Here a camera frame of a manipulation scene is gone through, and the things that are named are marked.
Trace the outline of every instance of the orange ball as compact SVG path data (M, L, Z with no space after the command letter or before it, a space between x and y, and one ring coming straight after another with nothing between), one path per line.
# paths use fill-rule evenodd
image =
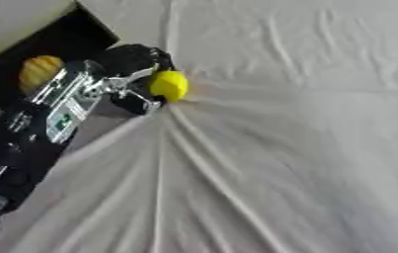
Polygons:
M20 88L25 94L30 94L39 85L49 81L63 66L60 58L40 55L24 61L19 75Z

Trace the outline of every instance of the yellow ball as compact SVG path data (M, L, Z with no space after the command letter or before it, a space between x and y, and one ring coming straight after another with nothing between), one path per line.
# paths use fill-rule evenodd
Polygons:
M162 95L170 103L185 97L188 92L188 79L179 71L162 71L156 74L149 86L154 96Z

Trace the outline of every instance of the white surface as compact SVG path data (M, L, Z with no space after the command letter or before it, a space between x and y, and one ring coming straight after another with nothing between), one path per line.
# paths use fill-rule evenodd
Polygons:
M0 39L39 21L14 2ZM398 253L398 0L84 2L171 51L191 94L92 118L0 253Z

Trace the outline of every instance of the white cloth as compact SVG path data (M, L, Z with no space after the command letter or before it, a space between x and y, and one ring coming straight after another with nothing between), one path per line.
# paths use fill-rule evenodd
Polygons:
M0 253L398 253L398 0L82 2L191 93L93 116ZM65 4L0 0L0 49Z

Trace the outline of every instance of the black box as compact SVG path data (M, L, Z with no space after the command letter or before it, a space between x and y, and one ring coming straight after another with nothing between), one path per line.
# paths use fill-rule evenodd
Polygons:
M119 40L82 5L0 53L0 109L23 97L19 73L24 60L53 55L63 61L87 59Z

